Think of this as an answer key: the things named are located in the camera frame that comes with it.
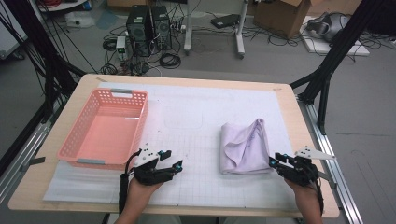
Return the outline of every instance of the desktop computer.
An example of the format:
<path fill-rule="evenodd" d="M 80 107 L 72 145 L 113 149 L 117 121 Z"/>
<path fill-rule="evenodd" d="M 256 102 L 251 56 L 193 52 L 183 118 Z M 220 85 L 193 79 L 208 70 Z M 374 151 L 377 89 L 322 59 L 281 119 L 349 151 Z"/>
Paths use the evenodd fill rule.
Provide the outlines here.
<path fill-rule="evenodd" d="M 170 21 L 165 6 L 156 6 L 151 8 L 152 23 L 154 27 L 154 38 L 157 49 L 171 49 L 172 38 Z"/>
<path fill-rule="evenodd" d="M 134 5 L 126 22 L 134 56 L 148 57 L 149 44 L 153 39 L 149 6 Z"/>

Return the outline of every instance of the lavender cloth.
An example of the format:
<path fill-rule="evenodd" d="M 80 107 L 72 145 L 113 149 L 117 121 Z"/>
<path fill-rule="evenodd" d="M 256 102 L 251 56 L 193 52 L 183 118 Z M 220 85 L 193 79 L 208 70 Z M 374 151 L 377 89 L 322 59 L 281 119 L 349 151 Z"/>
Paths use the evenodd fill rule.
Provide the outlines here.
<path fill-rule="evenodd" d="M 272 169 L 264 120 L 249 127 L 226 123 L 221 126 L 220 171 L 223 174 L 259 174 Z"/>

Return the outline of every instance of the table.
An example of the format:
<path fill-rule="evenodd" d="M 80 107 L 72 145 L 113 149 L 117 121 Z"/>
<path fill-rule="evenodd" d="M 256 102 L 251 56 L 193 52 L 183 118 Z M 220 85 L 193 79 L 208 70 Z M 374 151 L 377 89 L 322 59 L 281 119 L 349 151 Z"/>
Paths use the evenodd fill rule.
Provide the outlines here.
<path fill-rule="evenodd" d="M 313 147 L 314 144 L 304 122 L 300 108 L 295 100 L 291 87 L 287 84 L 253 83 L 221 80 L 183 79 L 165 77 L 119 77 L 105 75 L 86 75 L 79 82 L 62 114 L 54 124 L 43 146 L 36 157 L 45 157 L 43 163 L 32 165 L 23 180 L 15 190 L 8 206 L 15 210 L 33 211 L 86 211 L 118 213 L 118 206 L 109 203 L 53 203 L 44 202 L 42 198 L 52 179 L 58 163 L 56 152 L 66 138 L 73 121 L 78 117 L 92 89 L 101 82 L 141 83 L 152 85 L 171 85 L 184 87 L 208 87 L 240 90 L 273 91 L 279 102 L 283 119 L 288 129 L 290 143 L 294 151 L 302 146 Z M 317 167 L 322 170 L 319 161 Z M 322 191 L 325 202 L 324 217 L 338 217 L 339 209 L 332 195 L 329 184 L 322 181 Z M 145 213 L 151 214 L 179 214 L 200 216 L 263 216 L 263 217 L 300 217 L 296 211 L 274 209 L 246 209 L 246 208 L 214 208 L 214 207 L 182 207 L 149 205 Z"/>

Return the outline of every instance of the human arm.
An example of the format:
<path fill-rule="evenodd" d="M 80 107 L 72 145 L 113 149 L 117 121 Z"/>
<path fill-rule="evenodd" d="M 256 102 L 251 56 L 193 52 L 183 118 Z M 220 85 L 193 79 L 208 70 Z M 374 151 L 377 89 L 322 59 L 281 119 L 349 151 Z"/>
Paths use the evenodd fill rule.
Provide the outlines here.
<path fill-rule="evenodd" d="M 133 178 L 129 184 L 125 207 L 115 224 L 134 224 L 149 203 L 152 193 L 162 184 L 145 186 Z"/>
<path fill-rule="evenodd" d="M 298 209 L 306 224 L 322 224 L 318 195 L 315 189 L 302 187 L 288 179 L 285 182 L 293 189 Z"/>

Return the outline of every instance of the electronic device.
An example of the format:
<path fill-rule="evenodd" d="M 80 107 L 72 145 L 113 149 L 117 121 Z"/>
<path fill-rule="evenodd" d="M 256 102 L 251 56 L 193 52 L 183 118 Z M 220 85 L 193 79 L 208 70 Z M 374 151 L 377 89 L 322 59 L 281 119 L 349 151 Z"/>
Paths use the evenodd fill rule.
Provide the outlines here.
<path fill-rule="evenodd" d="M 187 0 L 164 0 L 165 2 L 174 2 L 180 4 L 187 4 Z"/>
<path fill-rule="evenodd" d="M 319 171 L 315 164 L 312 164 L 313 159 L 334 160 L 335 157 L 316 149 L 305 147 L 297 151 L 294 158 L 287 154 L 276 153 L 275 158 L 269 158 L 269 165 L 276 169 L 280 176 L 293 183 L 303 187 L 313 185 L 311 187 L 317 191 L 320 213 L 322 214 L 324 203 L 318 178 L 322 177 L 328 180 L 333 188 L 335 188 L 335 184 L 330 181 L 330 178 L 326 174 Z"/>
<path fill-rule="evenodd" d="M 232 25 L 236 25 L 239 23 L 239 15 L 236 14 L 232 14 L 232 15 L 228 15 L 228 16 L 223 16 L 223 17 L 219 17 L 219 18 L 215 18 L 213 20 L 211 20 L 210 22 L 216 26 L 216 28 L 221 29 L 224 27 L 228 27 L 228 26 L 232 26 Z"/>
<path fill-rule="evenodd" d="M 315 31 L 319 36 L 329 43 L 341 34 L 346 27 L 349 18 L 339 12 L 324 12 L 320 17 L 309 20 L 306 25 L 307 31 Z"/>
<path fill-rule="evenodd" d="M 134 5 L 126 22 L 134 56 L 148 57 L 149 44 L 153 39 L 149 6 Z"/>
<path fill-rule="evenodd" d="M 154 26 L 154 38 L 157 49 L 171 49 L 172 38 L 170 21 L 166 6 L 156 6 L 151 8 L 152 23 Z"/>
<path fill-rule="evenodd" d="M 155 152 L 150 148 L 142 149 L 139 157 L 134 163 L 134 178 L 143 185 L 155 185 L 173 179 L 173 176 L 180 173 L 183 161 L 178 161 L 172 167 L 159 169 L 155 167 L 158 161 L 163 161 L 171 157 L 172 151 Z"/>
<path fill-rule="evenodd" d="M 117 37 L 117 44 L 116 44 L 117 54 L 119 56 L 120 61 L 128 60 L 128 52 L 126 48 L 126 38 L 125 36 L 118 36 Z"/>

